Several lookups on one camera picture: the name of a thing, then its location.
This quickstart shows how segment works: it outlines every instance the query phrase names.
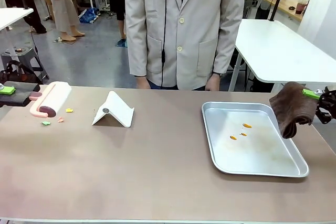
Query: small green piece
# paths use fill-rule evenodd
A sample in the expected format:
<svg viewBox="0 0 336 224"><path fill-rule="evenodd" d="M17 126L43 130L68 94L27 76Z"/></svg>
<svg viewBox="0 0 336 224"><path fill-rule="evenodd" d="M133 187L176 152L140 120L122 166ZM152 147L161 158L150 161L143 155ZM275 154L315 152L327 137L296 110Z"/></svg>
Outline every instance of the small green piece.
<svg viewBox="0 0 336 224"><path fill-rule="evenodd" d="M3 89L0 90L0 94L13 94L15 92L14 87L6 87L4 86Z"/></svg>
<svg viewBox="0 0 336 224"><path fill-rule="evenodd" d="M311 90L308 90L308 89L303 89L302 94L304 94L304 95L306 95L310 98L316 99L316 100L320 99L319 95L315 94L314 91L311 91Z"/></svg>
<svg viewBox="0 0 336 224"><path fill-rule="evenodd" d="M41 122L41 124L43 124L44 126L49 126L49 125L51 125L50 122Z"/></svg>

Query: small orange piece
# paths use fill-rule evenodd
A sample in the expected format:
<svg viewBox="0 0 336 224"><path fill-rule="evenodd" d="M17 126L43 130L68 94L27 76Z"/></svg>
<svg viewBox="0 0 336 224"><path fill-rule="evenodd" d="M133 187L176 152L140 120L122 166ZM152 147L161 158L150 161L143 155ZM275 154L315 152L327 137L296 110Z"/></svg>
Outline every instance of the small orange piece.
<svg viewBox="0 0 336 224"><path fill-rule="evenodd" d="M248 125L248 124L246 124L246 123L244 123L243 126L244 126L245 128L248 128L248 129L252 128L251 125Z"/></svg>

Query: beige blazer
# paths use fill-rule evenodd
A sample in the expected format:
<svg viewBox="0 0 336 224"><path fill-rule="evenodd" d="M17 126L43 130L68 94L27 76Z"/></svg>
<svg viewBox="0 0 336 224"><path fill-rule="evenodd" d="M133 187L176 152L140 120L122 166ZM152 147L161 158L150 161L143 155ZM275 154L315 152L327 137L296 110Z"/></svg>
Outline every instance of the beige blazer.
<svg viewBox="0 0 336 224"><path fill-rule="evenodd" d="M130 73L161 85L165 0L125 0ZM244 0L167 0L163 86L193 90L225 73Z"/></svg>

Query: brown cloth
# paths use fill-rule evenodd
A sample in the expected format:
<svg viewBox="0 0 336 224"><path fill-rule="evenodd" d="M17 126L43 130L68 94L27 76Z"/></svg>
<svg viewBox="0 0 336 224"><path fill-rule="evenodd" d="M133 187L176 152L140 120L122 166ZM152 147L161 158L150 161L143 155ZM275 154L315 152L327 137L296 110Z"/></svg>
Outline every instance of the brown cloth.
<svg viewBox="0 0 336 224"><path fill-rule="evenodd" d="M303 89L301 84L288 82L269 100L278 120L280 133L285 139L296 135L296 123L311 125L313 122L318 100L303 95Z"/></svg>

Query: lint roller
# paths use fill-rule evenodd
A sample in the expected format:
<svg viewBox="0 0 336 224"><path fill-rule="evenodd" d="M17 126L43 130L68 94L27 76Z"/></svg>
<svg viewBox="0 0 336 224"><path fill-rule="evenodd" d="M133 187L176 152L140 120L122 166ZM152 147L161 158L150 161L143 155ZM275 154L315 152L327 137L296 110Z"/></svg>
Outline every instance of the lint roller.
<svg viewBox="0 0 336 224"><path fill-rule="evenodd" d="M29 97L35 101L30 108L30 113L37 118L54 118L70 92L71 86L68 83L52 82L42 93L32 93Z"/></svg>

